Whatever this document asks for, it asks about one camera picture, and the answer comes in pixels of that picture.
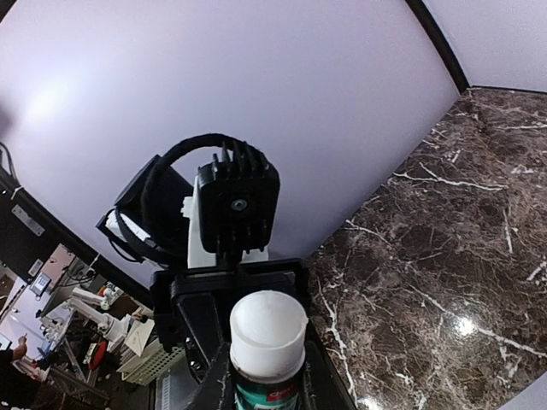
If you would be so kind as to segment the green glue stick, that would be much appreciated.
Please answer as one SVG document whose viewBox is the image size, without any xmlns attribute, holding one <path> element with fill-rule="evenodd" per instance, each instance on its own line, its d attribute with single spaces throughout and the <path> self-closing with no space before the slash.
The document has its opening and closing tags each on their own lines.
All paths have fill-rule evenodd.
<svg viewBox="0 0 547 410">
<path fill-rule="evenodd" d="M 230 359 L 237 409 L 296 409 L 309 319 L 292 296 L 261 290 L 230 314 Z"/>
</svg>

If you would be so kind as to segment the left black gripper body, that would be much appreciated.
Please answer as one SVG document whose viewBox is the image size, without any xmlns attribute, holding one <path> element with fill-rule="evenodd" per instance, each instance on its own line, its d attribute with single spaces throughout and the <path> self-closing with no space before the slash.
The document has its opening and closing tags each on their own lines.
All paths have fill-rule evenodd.
<svg viewBox="0 0 547 410">
<path fill-rule="evenodd" d="M 153 274 L 150 294 L 157 335 L 166 352 L 185 349 L 191 375 L 201 383 L 218 348 L 231 340 L 229 318 L 244 296 L 260 290 L 286 293 L 309 309 L 309 269 L 299 259 L 241 263 Z"/>
</svg>

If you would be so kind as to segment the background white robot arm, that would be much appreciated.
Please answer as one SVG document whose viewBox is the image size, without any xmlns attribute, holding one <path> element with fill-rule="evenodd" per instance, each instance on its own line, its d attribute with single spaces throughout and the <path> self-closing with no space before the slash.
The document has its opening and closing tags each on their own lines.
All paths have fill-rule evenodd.
<svg viewBox="0 0 547 410">
<path fill-rule="evenodd" d="M 118 318 L 111 313 L 115 302 L 124 296 L 118 288 L 104 288 L 94 294 L 79 286 L 58 290 L 44 308 L 36 312 L 44 335 L 57 347 L 68 344 L 68 331 L 79 317 L 95 327 L 99 339 L 91 343 L 85 355 L 94 372 L 107 359 L 117 365 L 121 380 L 132 386 L 147 386 L 167 375 L 186 361 L 197 380 L 205 374 L 205 363 L 192 339 L 165 348 L 153 312 L 139 307 Z"/>
</svg>

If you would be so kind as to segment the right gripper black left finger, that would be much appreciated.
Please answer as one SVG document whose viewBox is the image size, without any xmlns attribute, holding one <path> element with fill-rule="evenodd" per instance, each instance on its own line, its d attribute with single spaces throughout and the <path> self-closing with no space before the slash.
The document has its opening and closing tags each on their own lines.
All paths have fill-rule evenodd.
<svg viewBox="0 0 547 410">
<path fill-rule="evenodd" d="M 230 343 L 222 343 L 184 410 L 233 410 Z"/>
</svg>

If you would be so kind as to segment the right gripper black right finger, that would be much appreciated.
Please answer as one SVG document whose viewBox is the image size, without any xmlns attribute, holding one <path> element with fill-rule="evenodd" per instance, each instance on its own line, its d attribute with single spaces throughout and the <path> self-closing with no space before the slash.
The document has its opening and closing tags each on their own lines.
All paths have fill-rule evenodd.
<svg viewBox="0 0 547 410">
<path fill-rule="evenodd" d="M 356 410 L 315 328 L 308 328 L 303 368 L 303 409 Z"/>
</svg>

